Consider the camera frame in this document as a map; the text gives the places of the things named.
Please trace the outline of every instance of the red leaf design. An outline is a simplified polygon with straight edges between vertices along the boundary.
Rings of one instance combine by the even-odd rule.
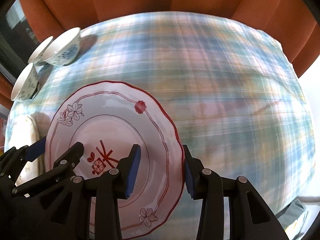
[[[138,102],[136,102],[134,109],[138,114],[142,114],[147,109],[146,103],[139,100]]]
[[[94,153],[93,153],[93,152],[91,152],[90,157],[87,159],[87,161],[88,161],[89,163],[91,163],[91,162],[94,161]]]

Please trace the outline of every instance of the blue floral pattern on bowl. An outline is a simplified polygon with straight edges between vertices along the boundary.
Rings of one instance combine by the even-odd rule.
[[[77,53],[78,53],[78,46],[73,44],[69,48],[67,48],[66,51],[64,51],[60,55],[60,57],[63,58],[63,59],[69,60],[72,57],[74,57]]]

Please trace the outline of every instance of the floral bowl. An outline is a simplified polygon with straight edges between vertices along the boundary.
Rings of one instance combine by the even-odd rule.
[[[28,64],[15,82],[11,100],[22,102],[30,99],[38,87],[38,74],[33,63]]]
[[[51,65],[67,65],[80,49],[80,28],[72,28],[56,38],[45,50],[42,58]]]
[[[53,36],[50,36],[49,38],[46,38],[31,54],[28,64],[33,63],[35,66],[41,66],[44,64],[42,60],[42,55],[45,52],[45,50],[48,48],[48,46],[53,42]]]

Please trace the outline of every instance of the white plate with red rim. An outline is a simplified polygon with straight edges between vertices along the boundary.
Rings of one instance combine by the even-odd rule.
[[[74,171],[85,179],[116,167],[133,144],[141,146],[134,191],[128,200],[118,200],[123,239],[147,235],[165,223],[183,190],[184,153],[173,121],[155,98],[124,82],[103,81],[80,88],[52,119],[45,146],[46,171],[77,141],[84,144],[84,155]],[[92,233],[94,210],[92,199]]]

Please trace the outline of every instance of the table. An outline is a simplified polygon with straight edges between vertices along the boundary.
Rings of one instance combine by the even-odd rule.
[[[40,91],[13,104],[6,150],[17,116],[30,114],[45,136],[75,90],[116,80],[152,94],[194,157],[221,176],[246,176],[274,212],[312,178],[308,105],[280,43],[265,32],[220,17],[155,12],[101,22],[81,38],[72,64],[37,68]],[[184,191],[169,220],[141,239],[195,239],[200,211]]]

